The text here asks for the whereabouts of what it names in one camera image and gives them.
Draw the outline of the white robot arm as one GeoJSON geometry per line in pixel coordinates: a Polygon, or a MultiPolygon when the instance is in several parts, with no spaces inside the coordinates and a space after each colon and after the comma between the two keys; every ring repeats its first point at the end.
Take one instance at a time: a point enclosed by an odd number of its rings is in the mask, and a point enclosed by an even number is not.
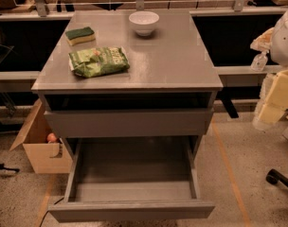
{"type": "Polygon", "coordinates": [[[268,74],[263,80],[260,100],[255,109],[253,126],[257,130],[266,131],[288,110],[288,9],[274,27],[251,43],[250,48],[260,51],[252,61],[252,70],[261,71],[267,53],[270,53],[273,62],[283,67],[275,75],[268,74]]]}

